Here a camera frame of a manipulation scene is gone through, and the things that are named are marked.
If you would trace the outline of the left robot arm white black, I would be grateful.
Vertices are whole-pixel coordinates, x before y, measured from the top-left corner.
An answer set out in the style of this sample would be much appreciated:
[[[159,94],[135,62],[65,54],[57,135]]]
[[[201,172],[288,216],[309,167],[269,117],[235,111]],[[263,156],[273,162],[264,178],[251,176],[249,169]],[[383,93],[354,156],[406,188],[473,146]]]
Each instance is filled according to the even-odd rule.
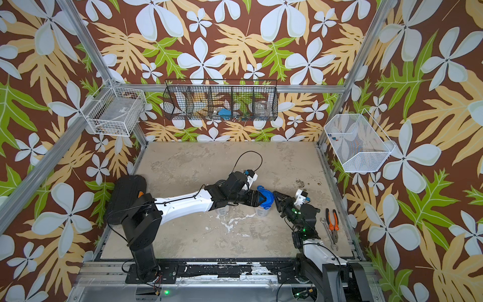
[[[118,180],[111,204],[104,216],[107,226],[122,226],[125,240],[134,260],[128,277],[141,284],[153,284],[162,275],[155,258],[153,242],[161,225],[194,213],[205,213],[227,206],[259,207],[267,201],[260,190],[251,186],[257,180],[253,170],[231,172],[227,179],[203,185],[194,193],[171,198],[155,198],[146,193],[147,181],[142,176],[125,176]]]

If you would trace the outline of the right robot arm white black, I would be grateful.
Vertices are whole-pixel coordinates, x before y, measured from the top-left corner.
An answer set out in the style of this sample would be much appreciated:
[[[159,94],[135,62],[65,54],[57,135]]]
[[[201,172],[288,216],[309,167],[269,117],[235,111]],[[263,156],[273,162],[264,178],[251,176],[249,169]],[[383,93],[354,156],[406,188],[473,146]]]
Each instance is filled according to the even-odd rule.
[[[327,247],[316,231],[321,212],[298,197],[273,192],[274,203],[282,218],[291,224],[296,256],[295,276],[315,285],[317,301],[374,301],[366,271],[358,262],[348,262]]]

